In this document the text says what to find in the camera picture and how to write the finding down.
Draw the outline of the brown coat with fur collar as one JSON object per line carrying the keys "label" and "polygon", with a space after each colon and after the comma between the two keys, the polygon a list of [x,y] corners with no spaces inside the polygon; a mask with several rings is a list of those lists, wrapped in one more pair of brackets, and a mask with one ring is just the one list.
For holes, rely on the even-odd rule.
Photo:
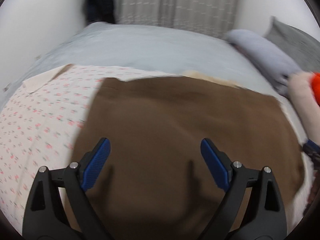
{"label": "brown coat with fur collar", "polygon": [[73,148],[79,161],[101,138],[111,153],[89,201],[115,239],[196,239],[224,192],[200,153],[209,138],[232,161],[269,166],[289,209],[304,181],[296,134],[279,101],[188,77],[101,84]]}

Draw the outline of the pink long pillow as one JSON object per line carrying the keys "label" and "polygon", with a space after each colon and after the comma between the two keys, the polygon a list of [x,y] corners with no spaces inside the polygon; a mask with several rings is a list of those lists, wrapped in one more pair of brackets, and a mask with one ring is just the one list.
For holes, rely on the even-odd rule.
{"label": "pink long pillow", "polygon": [[304,131],[310,140],[319,144],[319,104],[311,88],[312,72],[299,72],[288,81],[289,98]]}

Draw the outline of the orange persimmon plush toy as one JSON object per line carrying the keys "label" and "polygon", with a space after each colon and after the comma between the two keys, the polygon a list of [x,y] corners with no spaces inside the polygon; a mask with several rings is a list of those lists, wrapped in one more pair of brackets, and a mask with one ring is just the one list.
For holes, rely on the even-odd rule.
{"label": "orange persimmon plush toy", "polygon": [[311,79],[311,88],[318,105],[320,105],[320,74],[314,73]]}

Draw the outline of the folded lavender blanket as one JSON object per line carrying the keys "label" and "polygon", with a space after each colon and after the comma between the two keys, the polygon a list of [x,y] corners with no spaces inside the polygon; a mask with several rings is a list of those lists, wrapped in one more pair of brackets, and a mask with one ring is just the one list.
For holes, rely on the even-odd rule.
{"label": "folded lavender blanket", "polygon": [[226,34],[226,41],[252,62],[278,94],[288,97],[289,77],[302,71],[289,55],[250,30],[233,29]]}

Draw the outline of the cherry print white sheet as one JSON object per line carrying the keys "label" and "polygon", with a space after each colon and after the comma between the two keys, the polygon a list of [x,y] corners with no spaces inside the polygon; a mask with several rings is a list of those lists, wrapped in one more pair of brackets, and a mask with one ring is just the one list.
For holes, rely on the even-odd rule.
{"label": "cherry print white sheet", "polygon": [[71,156],[103,79],[163,77],[159,71],[68,64],[28,78],[1,110],[1,211],[22,232],[38,168],[61,168]]}

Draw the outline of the grey quilted pillow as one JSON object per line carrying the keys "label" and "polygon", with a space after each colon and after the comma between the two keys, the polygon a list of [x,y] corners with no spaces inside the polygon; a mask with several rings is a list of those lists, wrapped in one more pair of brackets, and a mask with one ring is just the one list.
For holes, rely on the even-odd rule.
{"label": "grey quilted pillow", "polygon": [[265,38],[289,55],[302,70],[319,73],[319,41],[274,16],[271,22]]}

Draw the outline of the grey star-patterned curtain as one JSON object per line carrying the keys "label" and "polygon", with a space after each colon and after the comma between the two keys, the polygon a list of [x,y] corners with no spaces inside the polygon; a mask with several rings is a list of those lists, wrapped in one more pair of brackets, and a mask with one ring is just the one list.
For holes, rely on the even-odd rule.
{"label": "grey star-patterned curtain", "polygon": [[239,0],[115,0],[119,24],[193,31],[221,38],[234,26]]}

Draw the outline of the light blue bed cover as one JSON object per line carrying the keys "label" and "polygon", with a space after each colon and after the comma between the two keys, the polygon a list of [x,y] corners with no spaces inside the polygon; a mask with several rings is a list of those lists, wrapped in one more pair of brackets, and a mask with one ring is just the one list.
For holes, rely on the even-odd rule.
{"label": "light blue bed cover", "polygon": [[19,71],[18,78],[1,96],[1,105],[7,103],[25,79],[69,63],[132,67],[170,74],[195,70],[277,96],[255,66],[224,40],[155,26],[93,23],[26,70]]}

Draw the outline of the dark hanging garment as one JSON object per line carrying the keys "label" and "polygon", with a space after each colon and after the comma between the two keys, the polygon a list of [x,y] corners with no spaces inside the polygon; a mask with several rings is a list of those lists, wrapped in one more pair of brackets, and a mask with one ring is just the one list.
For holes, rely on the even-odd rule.
{"label": "dark hanging garment", "polygon": [[114,0],[85,0],[84,13],[88,24],[94,22],[116,23]]}

